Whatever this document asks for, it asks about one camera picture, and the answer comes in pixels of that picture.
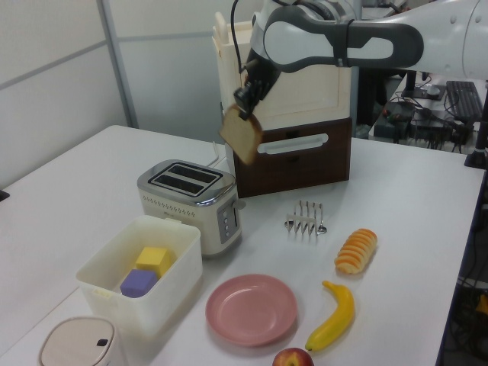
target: purple sponge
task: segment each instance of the purple sponge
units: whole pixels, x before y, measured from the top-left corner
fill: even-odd
[[[158,278],[155,272],[133,269],[125,277],[124,282],[120,286],[120,290],[127,297],[141,297],[147,294],[157,281]]]

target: croissant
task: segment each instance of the croissant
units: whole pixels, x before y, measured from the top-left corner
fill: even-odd
[[[378,238],[368,229],[354,231],[345,241],[335,258],[335,268],[346,274],[357,274],[364,270],[376,249]]]

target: yellow banana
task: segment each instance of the yellow banana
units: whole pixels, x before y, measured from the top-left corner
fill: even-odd
[[[351,291],[341,284],[322,282],[325,288],[333,293],[337,300],[334,313],[308,337],[305,349],[319,351],[334,342],[354,321],[354,297]]]

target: utensil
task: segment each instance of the utensil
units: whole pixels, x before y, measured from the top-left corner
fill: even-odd
[[[307,215],[303,215],[303,206],[307,208]],[[300,208],[300,214],[297,215],[297,207]],[[312,207],[313,210],[313,217],[310,217],[310,208]],[[317,227],[317,210],[320,210],[320,225]],[[286,221],[284,222],[284,226],[287,228],[288,232],[291,231],[293,227],[295,227],[295,233],[298,232],[299,228],[301,228],[302,234],[308,228],[308,235],[312,235],[312,232],[315,231],[315,235],[324,234],[327,232],[327,228],[323,225],[323,206],[321,203],[317,202],[309,202],[309,201],[302,201],[299,200],[294,205],[294,213],[293,215],[287,214]]]

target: white lid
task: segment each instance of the white lid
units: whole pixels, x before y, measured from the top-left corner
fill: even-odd
[[[40,350],[42,366],[94,366],[107,354],[114,327],[104,319],[72,318],[58,324]]]

